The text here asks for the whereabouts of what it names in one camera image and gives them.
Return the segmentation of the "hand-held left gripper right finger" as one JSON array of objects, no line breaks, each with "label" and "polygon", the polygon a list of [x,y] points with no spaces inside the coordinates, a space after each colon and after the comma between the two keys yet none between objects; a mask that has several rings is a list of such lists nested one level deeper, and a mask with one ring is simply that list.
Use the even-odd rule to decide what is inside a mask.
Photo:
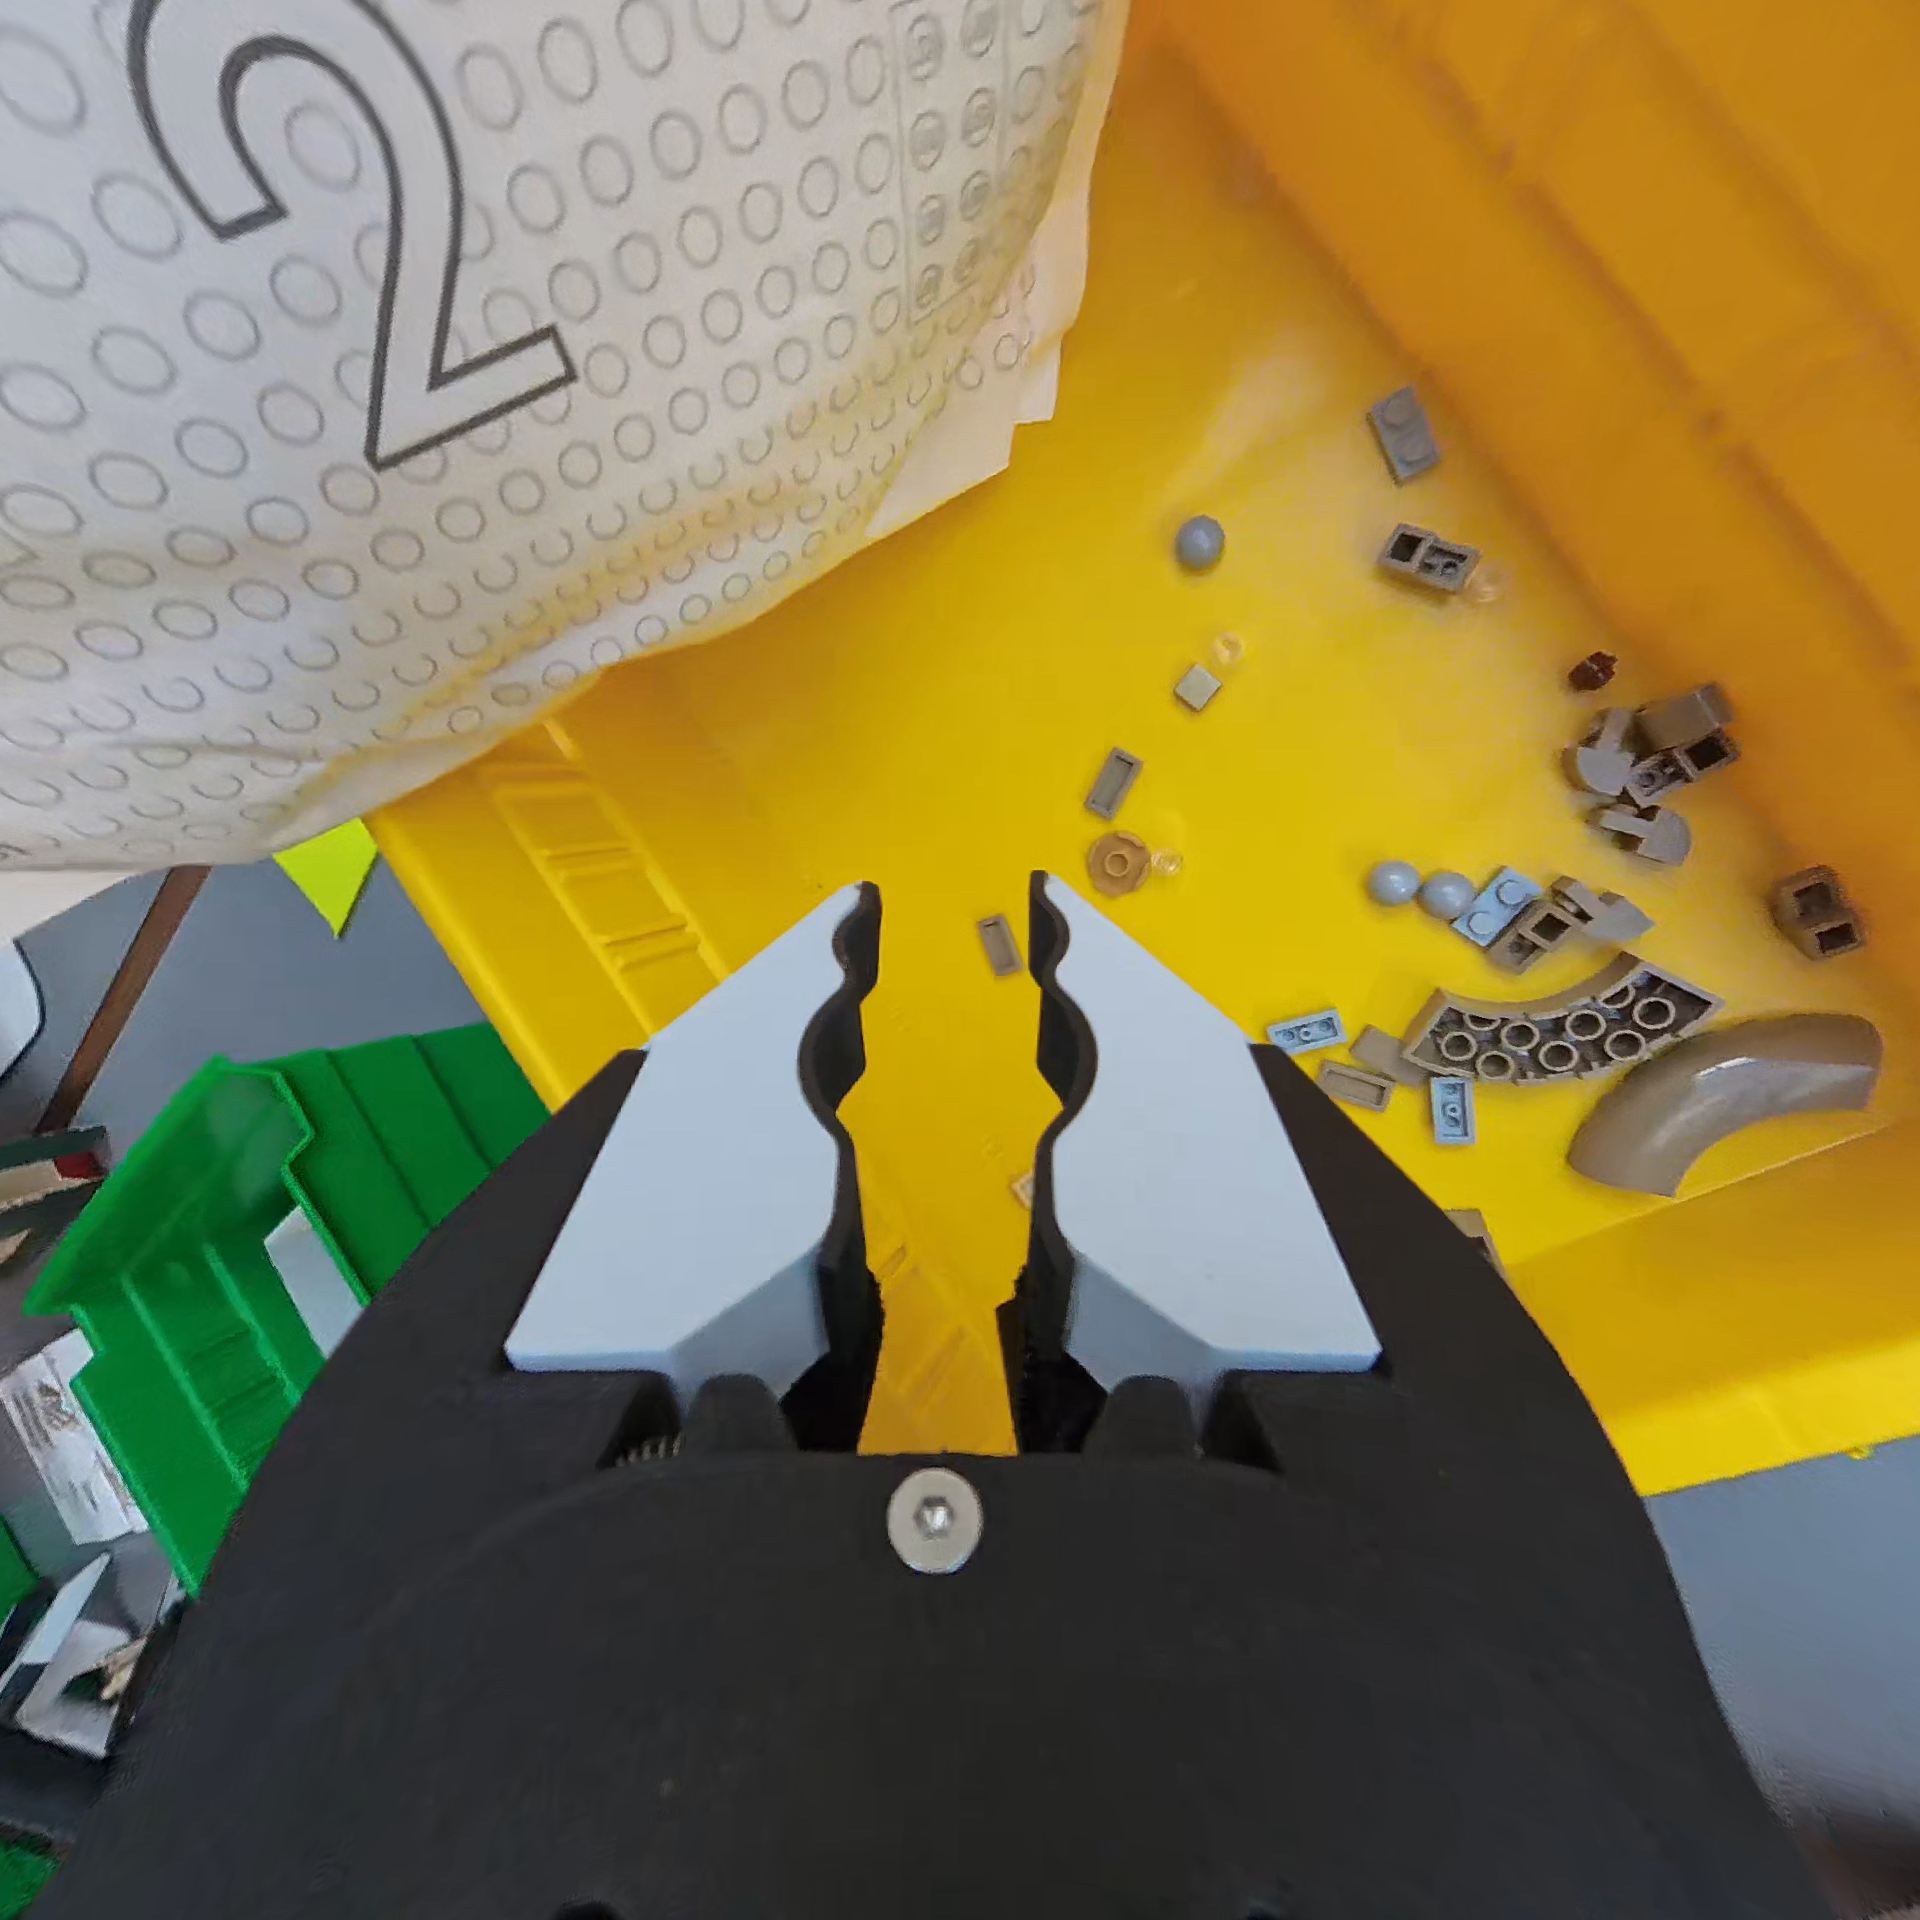
[{"label": "hand-held left gripper right finger", "polygon": [[1365,1375],[1381,1336],[1260,1048],[1061,875],[1029,875],[1029,1247],[999,1309],[1022,1453],[1078,1453],[1127,1381],[1205,1430],[1228,1378]]}]

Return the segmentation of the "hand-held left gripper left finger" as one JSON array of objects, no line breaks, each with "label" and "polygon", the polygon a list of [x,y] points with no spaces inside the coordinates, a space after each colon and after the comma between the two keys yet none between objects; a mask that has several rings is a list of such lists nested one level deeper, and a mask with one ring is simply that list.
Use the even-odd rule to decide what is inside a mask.
[{"label": "hand-held left gripper left finger", "polygon": [[842,1100],[878,947],[882,891],[852,882],[650,1038],[506,1336],[516,1371],[653,1375],[686,1414],[751,1378],[800,1447],[859,1447],[882,1293]]}]

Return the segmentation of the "small lego pieces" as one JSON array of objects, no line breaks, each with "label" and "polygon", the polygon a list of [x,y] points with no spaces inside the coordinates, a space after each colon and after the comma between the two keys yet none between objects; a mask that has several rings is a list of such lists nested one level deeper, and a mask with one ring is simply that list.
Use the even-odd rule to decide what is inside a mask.
[{"label": "small lego pieces", "polygon": [[[1427,473],[1437,467],[1437,441],[1427,424],[1424,402],[1417,392],[1398,389],[1378,398],[1368,411],[1371,434],[1378,438],[1381,457],[1391,467],[1394,480],[1407,483],[1411,477]],[[1401,522],[1388,536],[1381,536],[1378,571],[1381,578],[1394,578],[1420,594],[1466,594],[1479,565],[1479,552],[1466,542],[1437,536],[1430,529]],[[1064,702],[1064,679],[1042,669],[1045,650],[1032,653],[1016,647],[1012,653],[999,647],[980,650],[980,660],[996,660],[989,669],[996,679],[999,696],[1016,702],[1016,682],[1022,686],[1019,702],[1032,712],[1022,718],[1025,748],[1006,748],[1009,758],[1038,754],[1032,741],[1048,741],[1045,731],[1055,722],[1074,718],[1074,705]],[[1659,813],[1652,803],[1642,803],[1639,771],[1629,771],[1633,754],[1639,751],[1633,741],[1639,738],[1639,722],[1626,709],[1607,709],[1600,715],[1600,728],[1587,735],[1593,744],[1593,767],[1590,774],[1577,771],[1574,780],[1590,780],[1590,793],[1620,793],[1616,784],[1626,784],[1626,800],[1616,810],[1600,810],[1603,820],[1597,826],[1616,829],[1629,836],[1629,829],[1682,829],[1672,810]],[[1646,914],[1616,891],[1593,891],[1577,878],[1554,878],[1548,888],[1518,875],[1515,869],[1499,869],[1486,885],[1473,885],[1473,875],[1456,872],[1430,872],[1420,875],[1417,865],[1404,859],[1381,859],[1375,862],[1365,878],[1362,891],[1368,901],[1388,911],[1414,911],[1414,904],[1433,918],[1437,924],[1450,924],[1460,937],[1466,937],[1489,963],[1515,973],[1505,986],[1518,983],[1518,973],[1538,963],[1548,953],[1561,953],[1567,947],[1593,944],[1600,947],[1603,960],[1610,963],[1616,953],[1633,953],[1636,944],[1646,937]],[[1845,1016],[1835,1009],[1793,1009],[1793,1012],[1770,1012],[1770,1016]],[[1714,1019],[1698,1032],[1711,1032],[1734,1019]],[[1466,1143],[1473,1140],[1473,1097],[1476,1091],[1489,1091],[1496,1084],[1476,1084],[1473,1078],[1427,1078],[1411,1071],[1401,1061],[1401,1038],[1391,1032],[1355,1032],[1349,1035],[1336,1012],[1313,1012],[1283,1019],[1264,1032],[1267,1045],[1277,1051],[1309,1055],[1306,1064],[1322,1068],[1322,1087],[1368,1113],[1384,1110],[1391,1104],[1394,1087],[1427,1087],[1433,1100],[1433,1140]]]}]

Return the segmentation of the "yellow plastic bin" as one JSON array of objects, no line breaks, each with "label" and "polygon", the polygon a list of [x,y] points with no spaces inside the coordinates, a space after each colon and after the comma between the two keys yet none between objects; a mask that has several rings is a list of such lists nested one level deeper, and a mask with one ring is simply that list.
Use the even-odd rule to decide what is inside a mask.
[{"label": "yellow plastic bin", "polygon": [[[1407,385],[1401,483],[1368,411]],[[1479,552],[1466,594],[1381,578],[1401,522]],[[1009,758],[980,650],[1022,643],[1078,712]],[[1682,829],[1597,826],[1607,709]],[[376,836],[549,1107],[875,882],[865,1437],[1002,1450],[1055,1100],[976,924],[1087,882],[1113,748],[1179,869],[1107,911],[1254,1038],[1600,967],[1505,986],[1365,898],[1381,859],[1620,891],[1724,1019],[1871,1019],[1868,1113],[1760,1123],[1682,1198],[1564,1166],[1597,1084],[1486,1091],[1460,1149],[1407,1091],[1358,1120],[1482,1211],[1639,1492],[1917,1433],[1917,3],[1140,7],[1009,470]]]}]

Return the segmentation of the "tan quarter-round lego plate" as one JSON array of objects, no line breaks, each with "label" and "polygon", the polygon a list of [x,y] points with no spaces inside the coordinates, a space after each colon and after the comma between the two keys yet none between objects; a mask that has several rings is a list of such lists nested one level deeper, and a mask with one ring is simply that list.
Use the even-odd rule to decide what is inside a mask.
[{"label": "tan quarter-round lego plate", "polygon": [[1587,980],[1531,999],[1437,989],[1401,1035],[1401,1061],[1427,1078],[1548,1087],[1642,1064],[1721,1012],[1721,996],[1616,953]]}]

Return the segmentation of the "tan curved lego brick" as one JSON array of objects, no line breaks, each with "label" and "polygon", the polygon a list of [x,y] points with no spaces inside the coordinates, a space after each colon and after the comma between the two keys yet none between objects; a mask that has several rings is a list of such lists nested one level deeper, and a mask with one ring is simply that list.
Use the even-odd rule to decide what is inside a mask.
[{"label": "tan curved lego brick", "polygon": [[1881,1068],[1881,1032],[1858,1016],[1695,1032],[1600,1094],[1567,1166],[1603,1189],[1675,1198],[1701,1156],[1760,1123],[1868,1110]]}]

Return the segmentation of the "neon yellow paper flag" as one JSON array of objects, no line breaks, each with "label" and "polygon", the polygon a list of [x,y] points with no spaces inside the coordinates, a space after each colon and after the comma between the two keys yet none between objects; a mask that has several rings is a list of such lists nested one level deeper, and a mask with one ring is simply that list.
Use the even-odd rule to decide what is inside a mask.
[{"label": "neon yellow paper flag", "polygon": [[343,937],[379,865],[379,846],[362,820],[349,820],[284,852],[274,852],[274,865],[320,914],[330,937]]}]

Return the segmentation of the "green plastic bin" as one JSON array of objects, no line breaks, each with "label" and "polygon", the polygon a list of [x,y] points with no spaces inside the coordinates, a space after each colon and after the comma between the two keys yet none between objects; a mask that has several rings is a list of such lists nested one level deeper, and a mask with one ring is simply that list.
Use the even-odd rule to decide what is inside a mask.
[{"label": "green plastic bin", "polygon": [[196,1597],[291,1411],[353,1319],[549,1107],[487,1022],[212,1058],[39,1270],[75,1394]]}]

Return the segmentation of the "printed paper leaflet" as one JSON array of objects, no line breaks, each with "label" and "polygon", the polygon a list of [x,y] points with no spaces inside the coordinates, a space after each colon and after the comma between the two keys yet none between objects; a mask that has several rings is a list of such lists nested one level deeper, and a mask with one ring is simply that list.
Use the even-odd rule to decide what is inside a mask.
[{"label": "printed paper leaflet", "polygon": [[69,1329],[3,1375],[3,1525],[23,1561],[65,1577],[95,1554],[150,1535],[75,1378],[91,1362]]}]

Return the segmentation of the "white printed paper bag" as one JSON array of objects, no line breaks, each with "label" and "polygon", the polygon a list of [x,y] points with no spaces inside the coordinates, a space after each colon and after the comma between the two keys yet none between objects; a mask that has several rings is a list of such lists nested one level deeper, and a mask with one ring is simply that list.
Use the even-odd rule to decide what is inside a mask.
[{"label": "white printed paper bag", "polygon": [[3,882],[248,862],[1055,405],[1127,3],[3,3]]}]

